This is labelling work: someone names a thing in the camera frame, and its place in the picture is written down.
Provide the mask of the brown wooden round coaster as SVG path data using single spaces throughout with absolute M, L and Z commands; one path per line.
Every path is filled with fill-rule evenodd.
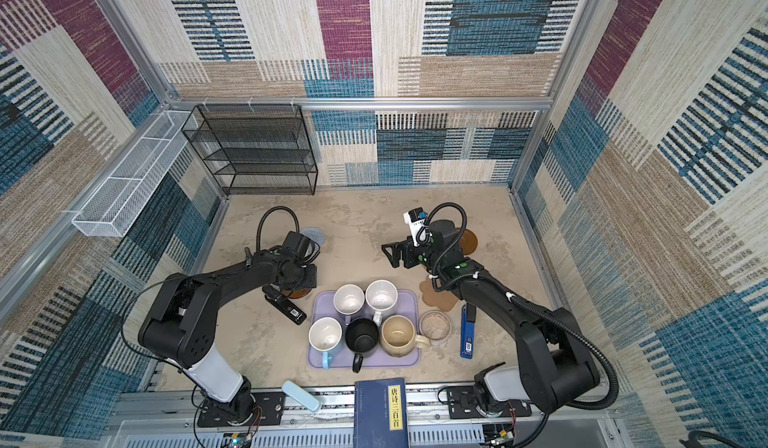
M 290 299 L 300 299 L 308 296 L 310 293 L 311 293 L 311 289 L 297 289 L 297 290 L 292 290 L 288 294 L 288 297 Z

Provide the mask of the grey-blue woven round coaster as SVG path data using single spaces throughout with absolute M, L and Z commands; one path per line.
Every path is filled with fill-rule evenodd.
M 319 247 L 322 247 L 325 242 L 325 235 L 322 230 L 316 227 L 303 228 L 300 233 L 310 240 L 312 240 Z

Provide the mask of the white ceramic mug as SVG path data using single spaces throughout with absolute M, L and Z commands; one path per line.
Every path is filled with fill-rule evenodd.
M 365 313 L 372 321 L 381 326 L 390 316 L 396 313 L 398 290 L 387 280 L 376 280 L 365 290 Z

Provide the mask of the brown flower-shaped coaster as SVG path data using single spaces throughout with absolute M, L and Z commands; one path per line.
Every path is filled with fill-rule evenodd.
M 435 291 L 429 277 L 419 284 L 419 288 L 425 305 L 445 313 L 452 311 L 459 301 L 450 291 Z

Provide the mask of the dark brown round coaster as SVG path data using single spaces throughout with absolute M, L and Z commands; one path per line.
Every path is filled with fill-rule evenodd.
M 470 229 L 467 229 L 459 240 L 459 246 L 466 256 L 473 254 L 477 250 L 478 245 L 478 238 Z

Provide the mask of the white mug purple outside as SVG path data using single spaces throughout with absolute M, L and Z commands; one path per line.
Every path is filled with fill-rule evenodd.
M 355 284 L 343 285 L 333 295 L 333 307 L 343 326 L 348 326 L 364 306 L 364 291 Z

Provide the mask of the white mug blue handle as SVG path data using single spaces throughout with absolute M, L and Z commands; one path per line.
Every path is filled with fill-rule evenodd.
M 323 317 L 315 321 L 308 332 L 309 353 L 318 361 L 318 366 L 329 370 L 332 362 L 343 345 L 343 328 L 332 317 Z

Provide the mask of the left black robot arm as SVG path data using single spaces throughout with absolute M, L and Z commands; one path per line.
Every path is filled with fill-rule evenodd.
M 269 215 L 283 211 L 294 229 L 280 245 L 261 246 Z M 245 250 L 237 264 L 208 273 L 167 277 L 138 332 L 139 345 L 172 364 L 192 380 L 205 397 L 203 407 L 214 419 L 231 426 L 255 420 L 251 383 L 232 368 L 215 345 L 219 310 L 233 300 L 260 289 L 266 301 L 296 325 L 307 319 L 290 296 L 317 287 L 315 259 L 320 245 L 300 232 L 295 212 L 275 206 L 262 216 L 256 250 Z

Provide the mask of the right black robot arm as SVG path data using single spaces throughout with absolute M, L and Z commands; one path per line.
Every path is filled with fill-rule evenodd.
M 459 204 L 403 214 L 410 236 L 383 244 L 392 267 L 423 266 L 434 291 L 449 292 L 484 312 L 514 340 L 517 379 L 526 398 L 551 414 L 563 406 L 604 410 L 618 399 L 619 382 L 608 357 L 580 330 L 571 312 L 550 310 L 494 278 L 460 247 L 468 217 Z

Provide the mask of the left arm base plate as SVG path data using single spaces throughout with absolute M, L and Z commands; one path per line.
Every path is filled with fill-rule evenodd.
M 235 430 L 277 426 L 282 419 L 285 398 L 281 391 L 251 392 L 248 400 L 241 396 L 229 403 L 204 397 L 195 425 Z

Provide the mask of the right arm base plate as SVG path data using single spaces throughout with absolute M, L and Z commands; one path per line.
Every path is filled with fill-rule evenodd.
M 503 402 L 491 399 L 481 406 L 474 388 L 469 385 L 444 386 L 438 389 L 437 400 L 445 405 L 451 419 L 531 417 L 531 405 L 524 400 L 511 399 Z

